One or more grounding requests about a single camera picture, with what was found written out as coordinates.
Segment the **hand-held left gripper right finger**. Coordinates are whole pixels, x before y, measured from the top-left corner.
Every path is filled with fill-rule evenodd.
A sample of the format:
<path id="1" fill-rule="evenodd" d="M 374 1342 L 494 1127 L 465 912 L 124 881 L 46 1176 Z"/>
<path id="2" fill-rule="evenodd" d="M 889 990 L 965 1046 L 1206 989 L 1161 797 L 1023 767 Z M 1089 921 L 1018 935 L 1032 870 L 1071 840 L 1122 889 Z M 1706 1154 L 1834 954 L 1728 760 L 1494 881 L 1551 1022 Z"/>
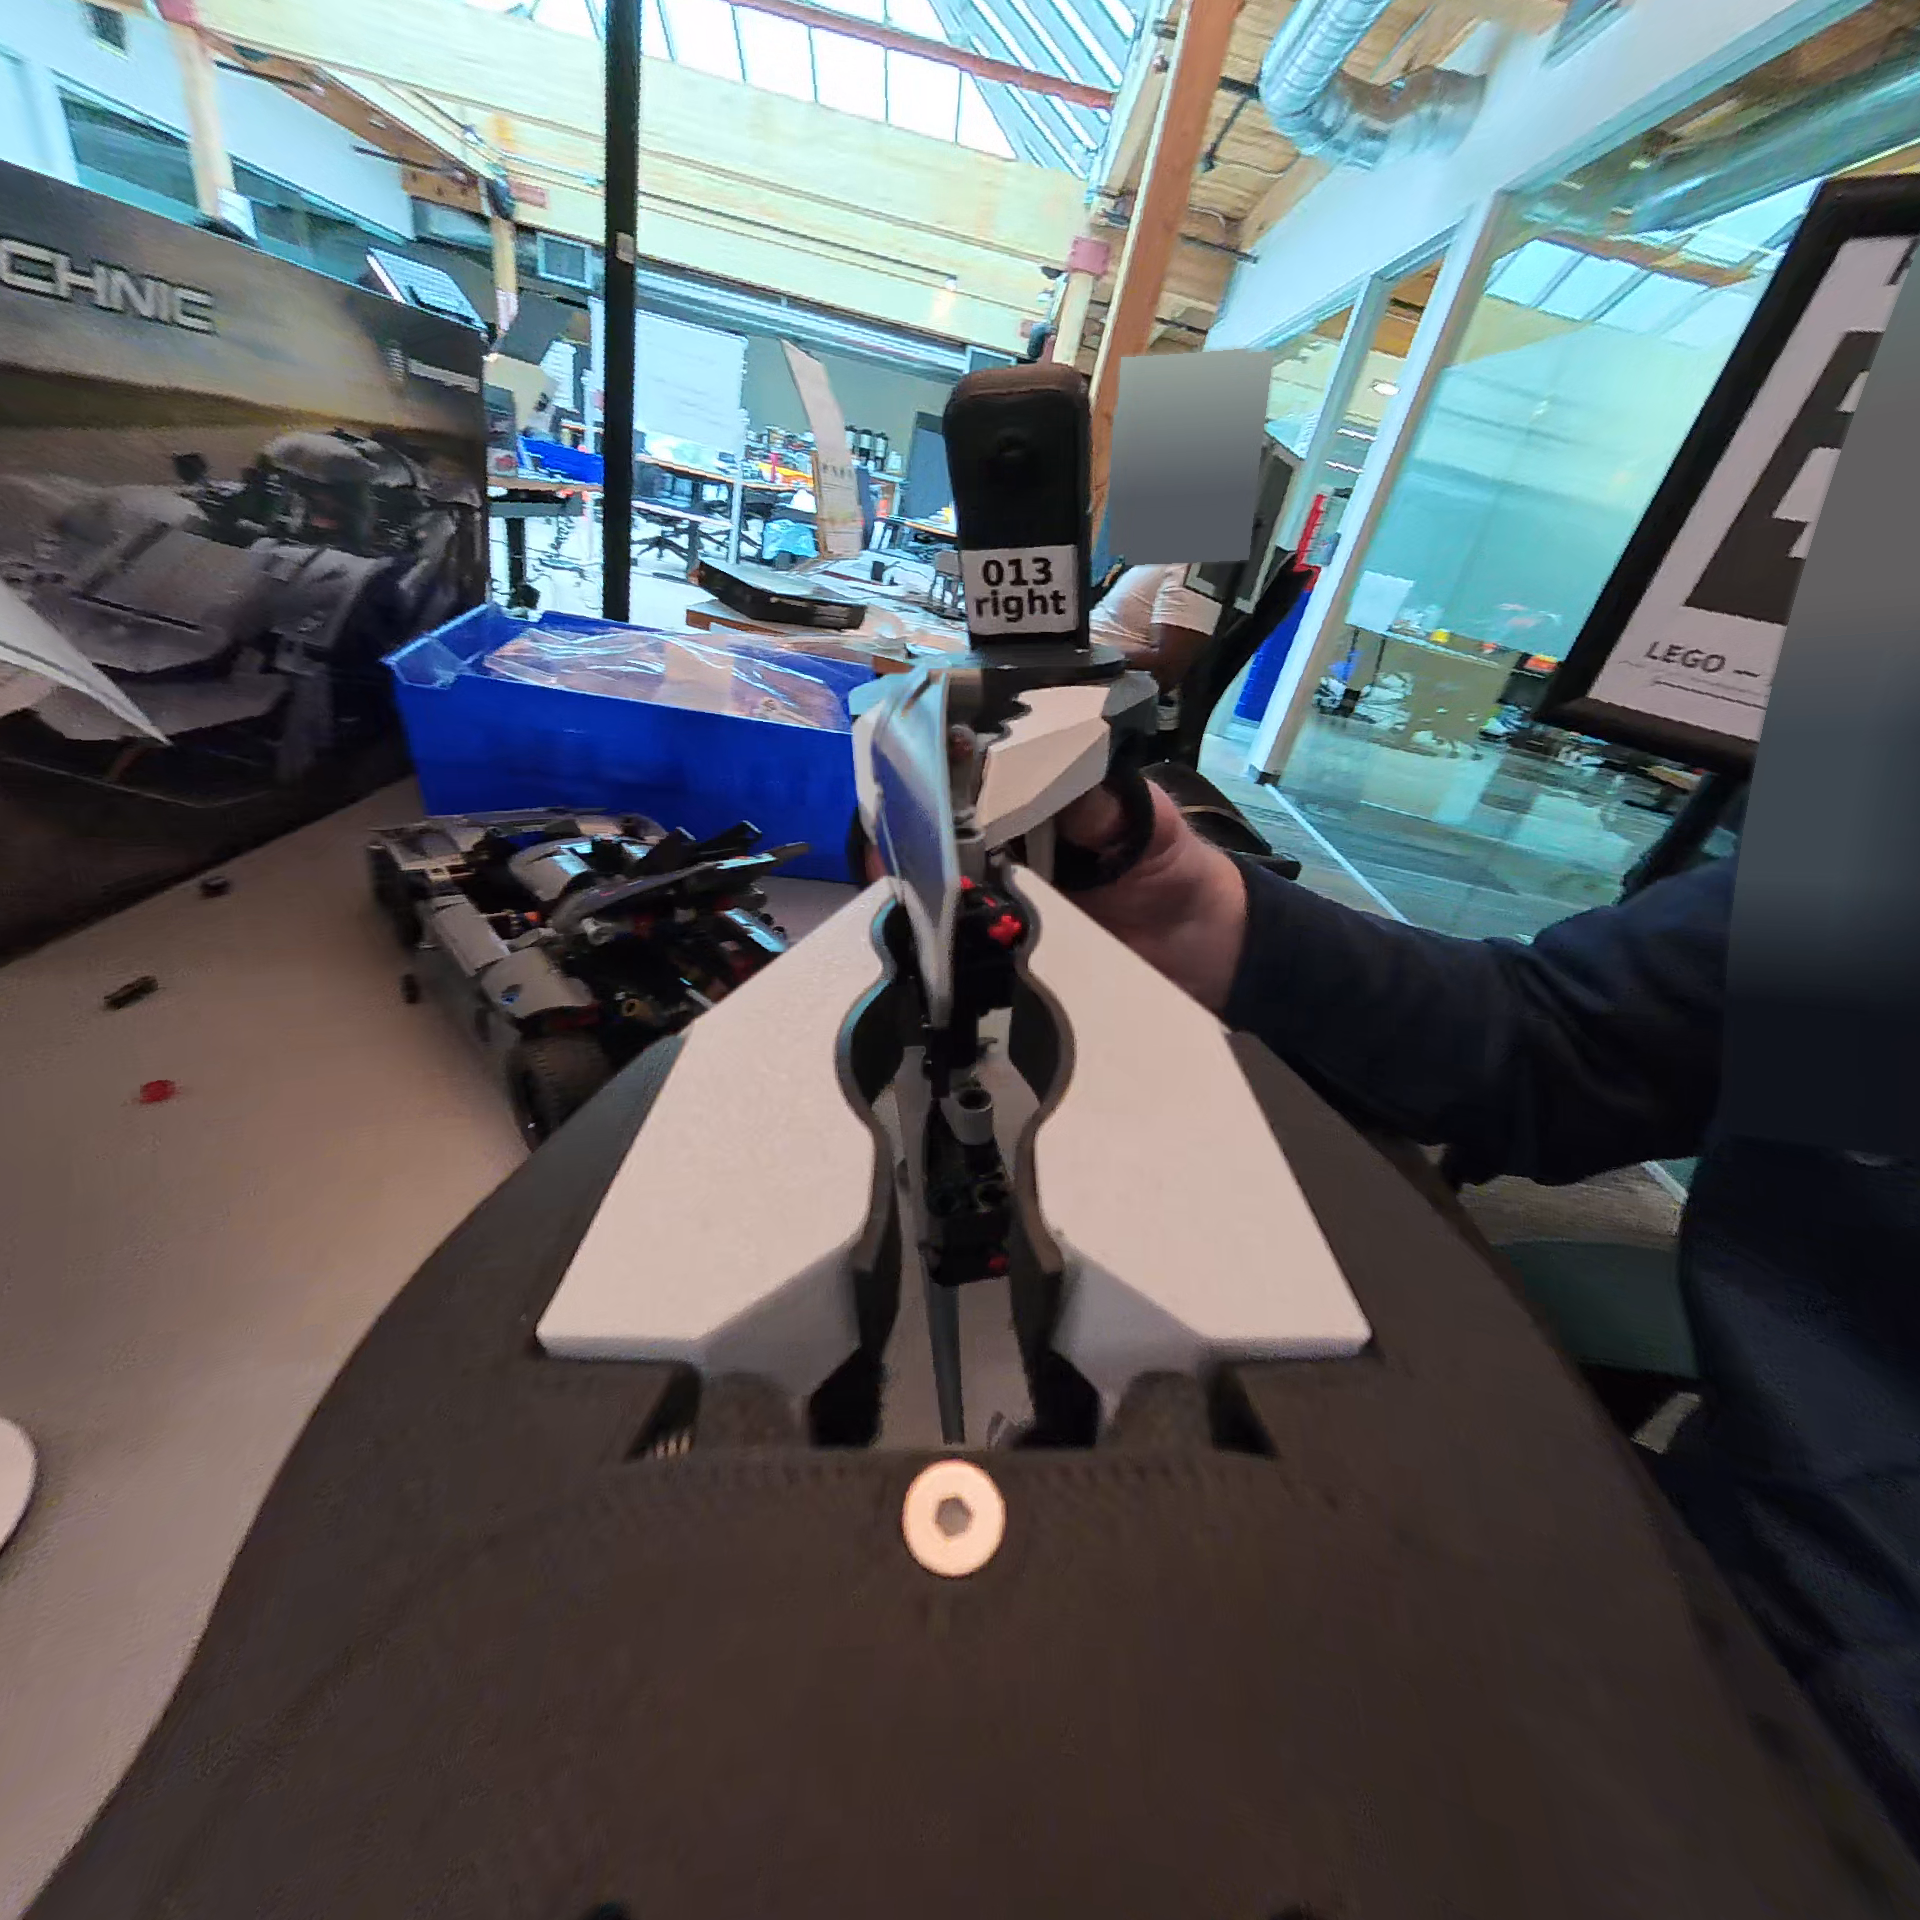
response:
<path id="1" fill-rule="evenodd" d="M 1018 870 L 1023 981 L 1063 1042 L 1030 1159 L 1063 1263 L 1052 1350 L 1114 1414 L 1142 1377 L 1350 1360 L 1370 1326 L 1230 1032 Z"/>

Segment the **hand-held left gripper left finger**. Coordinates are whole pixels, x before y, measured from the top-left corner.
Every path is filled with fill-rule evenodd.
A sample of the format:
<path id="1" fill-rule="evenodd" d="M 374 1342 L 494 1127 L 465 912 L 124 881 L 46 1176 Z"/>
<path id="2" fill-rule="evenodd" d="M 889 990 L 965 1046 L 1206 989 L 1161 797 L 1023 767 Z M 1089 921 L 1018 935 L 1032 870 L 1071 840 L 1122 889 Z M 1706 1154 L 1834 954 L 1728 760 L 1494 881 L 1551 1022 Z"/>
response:
<path id="1" fill-rule="evenodd" d="M 900 997 L 879 881 L 678 1046 L 536 1323 L 551 1360 L 879 1414 L 900 1301 Z"/>

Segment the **small lego technic sub-assembly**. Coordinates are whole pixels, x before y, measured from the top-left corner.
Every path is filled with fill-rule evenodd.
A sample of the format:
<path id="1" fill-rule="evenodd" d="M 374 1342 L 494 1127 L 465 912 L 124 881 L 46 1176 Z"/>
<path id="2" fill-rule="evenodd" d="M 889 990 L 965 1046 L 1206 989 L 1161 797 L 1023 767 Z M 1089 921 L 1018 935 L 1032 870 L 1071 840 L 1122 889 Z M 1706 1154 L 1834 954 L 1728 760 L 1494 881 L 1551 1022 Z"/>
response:
<path id="1" fill-rule="evenodd" d="M 959 1446 L 958 1295 L 1013 1269 L 1015 1177 L 981 1075 L 991 1042 L 984 1022 L 1015 1001 L 1025 919 L 991 877 L 972 802 L 976 737 L 953 720 L 951 695 L 953 675 L 940 669 L 877 679 L 853 741 L 858 831 L 903 917 L 887 944 L 925 1079 L 906 1199 L 942 1437 Z"/>

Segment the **grey lego car model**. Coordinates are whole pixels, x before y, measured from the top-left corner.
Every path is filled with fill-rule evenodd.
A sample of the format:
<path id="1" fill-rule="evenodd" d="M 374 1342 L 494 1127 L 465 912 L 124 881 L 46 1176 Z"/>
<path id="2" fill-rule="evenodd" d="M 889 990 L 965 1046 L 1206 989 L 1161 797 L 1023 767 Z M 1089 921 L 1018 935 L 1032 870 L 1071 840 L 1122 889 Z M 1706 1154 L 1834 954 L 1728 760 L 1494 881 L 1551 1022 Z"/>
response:
<path id="1" fill-rule="evenodd" d="M 540 1147 L 642 1053 L 785 951 L 762 881 L 806 843 L 710 838 L 631 813 L 441 815 L 367 841 L 374 906 L 426 992 L 494 1061 Z"/>

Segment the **person's right forearm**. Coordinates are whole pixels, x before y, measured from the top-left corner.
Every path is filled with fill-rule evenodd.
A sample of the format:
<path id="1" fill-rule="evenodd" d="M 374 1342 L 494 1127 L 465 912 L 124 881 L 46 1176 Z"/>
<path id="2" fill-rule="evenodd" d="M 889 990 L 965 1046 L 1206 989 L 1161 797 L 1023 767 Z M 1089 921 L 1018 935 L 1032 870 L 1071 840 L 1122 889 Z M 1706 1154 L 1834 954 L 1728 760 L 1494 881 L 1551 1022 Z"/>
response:
<path id="1" fill-rule="evenodd" d="M 1465 1185 L 1693 1159 L 1721 1089 L 1737 861 L 1469 942 L 1244 870 L 1224 1022 Z"/>

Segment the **dark lego set box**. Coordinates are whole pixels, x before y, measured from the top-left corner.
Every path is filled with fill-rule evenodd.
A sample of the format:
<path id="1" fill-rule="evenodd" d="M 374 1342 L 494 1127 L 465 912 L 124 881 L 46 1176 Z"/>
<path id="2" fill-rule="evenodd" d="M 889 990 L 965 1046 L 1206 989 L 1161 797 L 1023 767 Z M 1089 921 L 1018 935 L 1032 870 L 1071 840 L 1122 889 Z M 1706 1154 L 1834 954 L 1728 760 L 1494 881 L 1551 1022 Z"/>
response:
<path id="1" fill-rule="evenodd" d="M 12 163 L 1 215 L 1 585 L 168 737 L 1 695 L 15 959 L 400 779 L 489 431 L 469 326 Z"/>

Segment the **lego instruction booklet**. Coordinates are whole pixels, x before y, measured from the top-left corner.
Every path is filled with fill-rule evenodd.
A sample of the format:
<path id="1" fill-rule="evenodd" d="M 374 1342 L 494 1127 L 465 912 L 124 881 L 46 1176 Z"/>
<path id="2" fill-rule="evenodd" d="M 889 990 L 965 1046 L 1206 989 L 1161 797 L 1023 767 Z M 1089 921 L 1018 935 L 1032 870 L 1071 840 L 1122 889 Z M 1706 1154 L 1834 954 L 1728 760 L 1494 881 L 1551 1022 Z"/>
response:
<path id="1" fill-rule="evenodd" d="M 38 695 L 26 697 L 26 705 L 54 688 L 71 691 L 105 712 L 124 729 L 159 745 L 168 744 L 168 737 L 96 663 L 87 661 L 58 629 L 6 583 L 1 583 L 1 669 L 4 678 L 12 675 L 12 679 L 4 679 L 6 697 L 20 691 L 23 679 L 38 686 Z"/>

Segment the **person's right hand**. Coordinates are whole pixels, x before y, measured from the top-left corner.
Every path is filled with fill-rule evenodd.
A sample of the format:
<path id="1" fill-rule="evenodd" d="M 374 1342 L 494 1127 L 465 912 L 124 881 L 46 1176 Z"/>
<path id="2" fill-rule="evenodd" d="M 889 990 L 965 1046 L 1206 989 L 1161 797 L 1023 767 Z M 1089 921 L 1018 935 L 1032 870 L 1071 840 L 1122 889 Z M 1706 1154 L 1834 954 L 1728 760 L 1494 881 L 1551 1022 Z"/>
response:
<path id="1" fill-rule="evenodd" d="M 1089 789 L 1055 816 L 1057 854 L 1113 870 L 1130 864 L 1069 898 L 1210 1015 L 1226 1013 L 1248 929 L 1246 881 L 1222 848 L 1205 841 L 1151 785 L 1151 835 L 1138 840 L 1122 797 Z"/>

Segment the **black flat box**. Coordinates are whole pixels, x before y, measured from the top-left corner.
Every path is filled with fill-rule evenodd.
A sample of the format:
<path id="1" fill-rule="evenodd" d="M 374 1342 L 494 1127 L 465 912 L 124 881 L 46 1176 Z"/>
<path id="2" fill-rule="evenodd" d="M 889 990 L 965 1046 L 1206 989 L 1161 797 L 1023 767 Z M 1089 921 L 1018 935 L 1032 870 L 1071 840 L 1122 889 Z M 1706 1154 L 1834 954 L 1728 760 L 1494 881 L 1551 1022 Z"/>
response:
<path id="1" fill-rule="evenodd" d="M 758 624 L 849 633 L 869 613 L 861 602 L 847 600 L 830 583 L 813 583 L 791 570 L 698 560 L 689 578 L 718 607 Z"/>

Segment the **clear plastic bag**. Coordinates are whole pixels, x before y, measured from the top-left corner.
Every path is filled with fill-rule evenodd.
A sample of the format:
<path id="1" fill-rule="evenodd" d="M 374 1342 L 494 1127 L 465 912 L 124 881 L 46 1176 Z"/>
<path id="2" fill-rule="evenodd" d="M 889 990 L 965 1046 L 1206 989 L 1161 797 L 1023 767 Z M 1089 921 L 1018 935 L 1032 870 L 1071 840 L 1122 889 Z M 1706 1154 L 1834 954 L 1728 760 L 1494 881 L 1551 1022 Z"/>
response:
<path id="1" fill-rule="evenodd" d="M 517 629 L 472 669 L 489 681 L 585 693 L 674 714 L 847 735 L 863 663 L 800 654 L 735 631 L 654 631 L 589 619 Z"/>

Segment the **blue plastic bin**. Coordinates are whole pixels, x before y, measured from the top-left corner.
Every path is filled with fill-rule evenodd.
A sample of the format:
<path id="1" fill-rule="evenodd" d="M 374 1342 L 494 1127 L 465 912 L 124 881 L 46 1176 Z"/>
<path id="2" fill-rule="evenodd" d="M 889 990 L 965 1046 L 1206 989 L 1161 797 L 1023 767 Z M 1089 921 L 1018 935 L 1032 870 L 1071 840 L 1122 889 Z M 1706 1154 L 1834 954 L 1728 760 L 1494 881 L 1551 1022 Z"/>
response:
<path id="1" fill-rule="evenodd" d="M 626 813 L 694 838 L 754 825 L 772 847 L 805 847 L 791 873 L 847 878 L 849 731 L 662 712 L 472 673 L 517 629 L 551 619 L 565 629 L 608 622 L 480 607 L 386 654 L 426 813 Z"/>

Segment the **teal office chair seat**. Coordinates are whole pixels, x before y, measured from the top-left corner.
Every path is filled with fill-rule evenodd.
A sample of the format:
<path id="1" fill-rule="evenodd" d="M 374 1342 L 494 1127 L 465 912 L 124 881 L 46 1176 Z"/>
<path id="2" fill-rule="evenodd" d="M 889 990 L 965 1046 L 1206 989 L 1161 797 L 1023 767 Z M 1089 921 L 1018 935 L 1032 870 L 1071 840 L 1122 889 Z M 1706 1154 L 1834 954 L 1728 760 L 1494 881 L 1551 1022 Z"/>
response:
<path id="1" fill-rule="evenodd" d="M 1487 1185 L 1468 1213 L 1575 1360 L 1695 1379 L 1678 1278 L 1682 1208 L 1640 1168 L 1572 1187 Z"/>

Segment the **black pole with finned disc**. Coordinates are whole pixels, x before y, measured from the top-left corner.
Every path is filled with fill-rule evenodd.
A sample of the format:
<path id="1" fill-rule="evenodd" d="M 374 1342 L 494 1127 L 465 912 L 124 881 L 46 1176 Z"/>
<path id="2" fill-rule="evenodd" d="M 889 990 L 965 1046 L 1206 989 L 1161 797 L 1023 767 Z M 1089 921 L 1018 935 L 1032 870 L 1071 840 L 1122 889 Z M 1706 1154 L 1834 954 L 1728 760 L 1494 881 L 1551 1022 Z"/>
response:
<path id="1" fill-rule="evenodd" d="M 604 6 L 604 617 L 632 619 L 640 2 Z"/>

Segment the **black white marker sign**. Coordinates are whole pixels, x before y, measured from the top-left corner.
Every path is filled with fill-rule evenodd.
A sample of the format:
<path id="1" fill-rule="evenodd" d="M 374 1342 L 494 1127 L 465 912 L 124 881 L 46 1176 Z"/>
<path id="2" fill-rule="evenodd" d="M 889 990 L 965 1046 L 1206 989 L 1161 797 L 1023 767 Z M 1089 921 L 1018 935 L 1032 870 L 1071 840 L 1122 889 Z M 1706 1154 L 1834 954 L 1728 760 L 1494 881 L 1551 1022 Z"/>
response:
<path id="1" fill-rule="evenodd" d="M 1535 720 L 1695 771 L 1751 771 L 1791 600 L 1914 259 L 1917 181 L 1808 206 Z"/>

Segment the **silver ventilation duct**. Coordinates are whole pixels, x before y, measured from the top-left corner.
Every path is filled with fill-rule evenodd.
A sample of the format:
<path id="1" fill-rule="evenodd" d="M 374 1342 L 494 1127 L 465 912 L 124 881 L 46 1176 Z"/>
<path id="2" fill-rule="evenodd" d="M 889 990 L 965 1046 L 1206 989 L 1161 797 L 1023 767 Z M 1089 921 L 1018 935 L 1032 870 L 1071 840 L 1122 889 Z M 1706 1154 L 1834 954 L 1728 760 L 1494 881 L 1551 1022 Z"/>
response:
<path id="1" fill-rule="evenodd" d="M 1345 71 L 1386 2 L 1300 2 L 1269 42 L 1257 74 L 1266 122 L 1297 157 L 1370 171 L 1417 153 L 1450 153 L 1481 111 L 1487 80 L 1418 66 L 1392 83 Z"/>

